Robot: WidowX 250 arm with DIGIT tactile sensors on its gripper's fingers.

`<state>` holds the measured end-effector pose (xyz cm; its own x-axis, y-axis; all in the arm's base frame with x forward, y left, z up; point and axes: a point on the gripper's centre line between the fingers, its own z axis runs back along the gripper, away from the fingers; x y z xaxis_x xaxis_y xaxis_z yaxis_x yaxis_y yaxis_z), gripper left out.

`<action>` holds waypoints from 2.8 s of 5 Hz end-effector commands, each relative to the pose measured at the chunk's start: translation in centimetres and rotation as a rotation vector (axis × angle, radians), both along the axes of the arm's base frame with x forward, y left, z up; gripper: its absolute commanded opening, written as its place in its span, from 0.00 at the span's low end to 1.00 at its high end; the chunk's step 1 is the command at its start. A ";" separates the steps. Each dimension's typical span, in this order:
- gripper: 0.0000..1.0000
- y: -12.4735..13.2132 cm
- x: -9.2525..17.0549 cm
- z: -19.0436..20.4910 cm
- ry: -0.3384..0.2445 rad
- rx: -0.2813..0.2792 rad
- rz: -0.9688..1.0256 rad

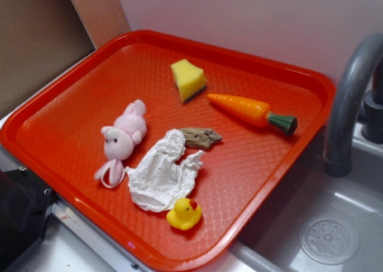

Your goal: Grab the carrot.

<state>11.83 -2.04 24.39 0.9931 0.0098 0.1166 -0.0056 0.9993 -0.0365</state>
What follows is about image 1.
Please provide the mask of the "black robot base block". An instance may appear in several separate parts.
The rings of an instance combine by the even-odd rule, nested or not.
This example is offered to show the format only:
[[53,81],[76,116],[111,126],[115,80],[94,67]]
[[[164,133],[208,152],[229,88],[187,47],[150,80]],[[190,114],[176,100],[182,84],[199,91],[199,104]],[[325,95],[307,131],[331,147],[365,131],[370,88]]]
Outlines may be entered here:
[[55,197],[31,170],[1,172],[1,271],[10,271],[44,241]]

